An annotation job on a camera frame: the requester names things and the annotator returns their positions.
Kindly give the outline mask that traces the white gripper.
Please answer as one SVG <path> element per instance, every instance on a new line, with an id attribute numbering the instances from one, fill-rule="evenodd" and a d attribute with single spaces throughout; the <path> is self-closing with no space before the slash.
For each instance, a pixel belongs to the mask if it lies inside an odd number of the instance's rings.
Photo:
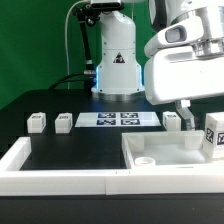
<path id="1" fill-rule="evenodd" d="M 199 59 L 190 46 L 160 50 L 145 64 L 144 83 L 152 105 L 176 101 L 186 129 L 193 131 L 189 100 L 224 95 L 224 56 Z"/>

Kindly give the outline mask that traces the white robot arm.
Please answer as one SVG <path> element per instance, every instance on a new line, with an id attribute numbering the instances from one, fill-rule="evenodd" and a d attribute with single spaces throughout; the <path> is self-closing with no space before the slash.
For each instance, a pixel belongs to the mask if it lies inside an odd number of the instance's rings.
<path id="1" fill-rule="evenodd" d="M 156 34 L 148 61 L 136 61 L 136 28 L 119 9 L 146 1 Z M 171 103 L 195 128 L 192 99 L 224 95 L 224 0 L 91 0 L 101 12 L 102 59 L 93 94 L 117 100 L 144 93 L 153 105 Z"/>

